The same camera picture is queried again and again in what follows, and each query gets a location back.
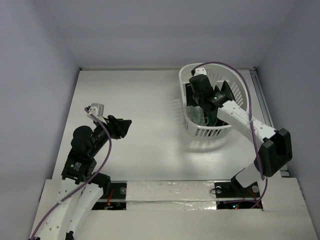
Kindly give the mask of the light green rectangular plate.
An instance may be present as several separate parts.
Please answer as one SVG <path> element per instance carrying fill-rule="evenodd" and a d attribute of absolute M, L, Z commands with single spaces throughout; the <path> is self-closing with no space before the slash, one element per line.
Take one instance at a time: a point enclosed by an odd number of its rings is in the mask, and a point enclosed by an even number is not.
<path fill-rule="evenodd" d="M 205 126 L 207 124 L 207 118 L 205 117 L 204 111 L 199 106 L 189 107 L 189 118 L 193 123 L 199 126 Z"/>

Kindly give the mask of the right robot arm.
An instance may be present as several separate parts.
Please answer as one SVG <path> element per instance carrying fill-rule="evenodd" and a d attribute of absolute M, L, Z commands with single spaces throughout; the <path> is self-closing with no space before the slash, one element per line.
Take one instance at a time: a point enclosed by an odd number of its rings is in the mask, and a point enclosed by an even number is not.
<path fill-rule="evenodd" d="M 218 88 L 205 74 L 192 76 L 186 85 L 186 101 L 189 106 L 214 114 L 253 144 L 254 161 L 231 179 L 230 190 L 235 196 L 242 196 L 254 182 L 272 177 L 292 160 L 290 132 L 285 128 L 276 130 L 243 110 L 226 81 Z"/>

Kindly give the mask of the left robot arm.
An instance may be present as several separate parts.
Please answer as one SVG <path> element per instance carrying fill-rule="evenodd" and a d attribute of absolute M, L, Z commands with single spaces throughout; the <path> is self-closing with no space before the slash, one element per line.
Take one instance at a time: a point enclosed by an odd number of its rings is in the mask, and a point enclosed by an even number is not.
<path fill-rule="evenodd" d="M 71 150 L 61 173 L 55 204 L 37 224 L 32 240 L 75 240 L 98 199 L 110 194 L 111 178 L 101 173 L 105 158 L 96 167 L 95 156 L 106 144 L 124 138 L 132 124 L 129 119 L 88 113 L 95 129 L 82 125 L 73 132 Z"/>

